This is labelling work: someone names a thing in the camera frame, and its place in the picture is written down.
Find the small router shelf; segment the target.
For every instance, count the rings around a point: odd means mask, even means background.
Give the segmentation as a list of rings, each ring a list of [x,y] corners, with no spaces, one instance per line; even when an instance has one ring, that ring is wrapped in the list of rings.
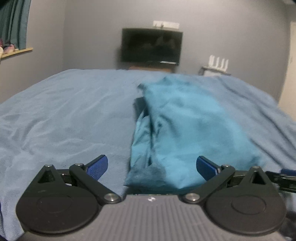
[[[215,68],[211,68],[208,66],[202,66],[199,70],[199,75],[202,76],[221,76],[221,75],[226,75],[226,76],[230,76],[231,74],[222,70],[218,70]]]

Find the white wifi router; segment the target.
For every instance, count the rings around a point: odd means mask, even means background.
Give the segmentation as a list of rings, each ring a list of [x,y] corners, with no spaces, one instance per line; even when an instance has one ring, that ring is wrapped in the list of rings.
[[[227,72],[229,65],[229,60],[220,57],[215,57],[214,55],[209,56],[208,67],[217,71]]]

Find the white wall socket strip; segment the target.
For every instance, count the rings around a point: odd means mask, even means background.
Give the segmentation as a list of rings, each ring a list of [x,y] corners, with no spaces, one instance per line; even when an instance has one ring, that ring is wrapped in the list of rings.
[[[165,28],[165,29],[175,29],[178,30],[180,28],[179,23],[168,22],[168,21],[153,21],[152,26],[154,28]]]

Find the wooden tv stand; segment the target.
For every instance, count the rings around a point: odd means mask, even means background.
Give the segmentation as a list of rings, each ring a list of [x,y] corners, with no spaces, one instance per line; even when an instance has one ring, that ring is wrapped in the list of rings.
[[[173,70],[170,68],[153,68],[153,67],[140,67],[140,66],[131,66],[129,70],[141,70],[141,71],[159,71],[173,73]]]

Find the white room door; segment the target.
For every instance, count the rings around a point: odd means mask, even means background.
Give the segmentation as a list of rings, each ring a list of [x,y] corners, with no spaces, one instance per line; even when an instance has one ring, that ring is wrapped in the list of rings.
[[[278,107],[295,120],[296,83],[295,83],[295,22],[290,23],[290,53],[287,72]]]

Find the teal garment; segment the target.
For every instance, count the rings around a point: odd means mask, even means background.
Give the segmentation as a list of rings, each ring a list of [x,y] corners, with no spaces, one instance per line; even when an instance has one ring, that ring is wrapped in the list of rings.
[[[208,91],[173,75],[139,87],[142,105],[126,186],[156,193],[189,191],[204,182],[196,169],[199,156],[238,170],[263,164],[241,126]]]

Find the black flat screen television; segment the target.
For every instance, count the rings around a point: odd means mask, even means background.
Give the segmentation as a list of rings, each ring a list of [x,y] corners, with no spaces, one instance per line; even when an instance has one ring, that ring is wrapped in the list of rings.
[[[152,28],[123,28],[121,61],[179,65],[183,32]]]

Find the teal window curtain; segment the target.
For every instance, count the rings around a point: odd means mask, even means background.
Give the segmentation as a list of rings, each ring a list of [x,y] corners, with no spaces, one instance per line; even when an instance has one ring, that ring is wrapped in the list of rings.
[[[1,1],[1,43],[17,49],[26,48],[31,0]]]

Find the light blue fleece blanket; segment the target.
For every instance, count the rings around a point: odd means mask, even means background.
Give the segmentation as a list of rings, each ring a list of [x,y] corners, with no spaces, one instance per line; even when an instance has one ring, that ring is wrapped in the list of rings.
[[[142,111],[141,83],[164,72],[66,70],[1,104],[1,236],[23,229],[16,204],[45,164],[68,168],[105,154],[102,183],[124,195],[135,122]],[[234,77],[174,74],[212,95],[258,148],[265,168],[295,168],[295,122],[266,92]]]

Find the pink item on sill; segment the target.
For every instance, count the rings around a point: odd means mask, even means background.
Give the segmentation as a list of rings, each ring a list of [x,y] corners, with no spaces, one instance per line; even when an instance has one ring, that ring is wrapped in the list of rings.
[[[8,53],[14,52],[15,49],[16,48],[15,48],[14,44],[11,44],[11,43],[5,44],[4,41],[1,39],[1,52],[3,54],[8,54]]]

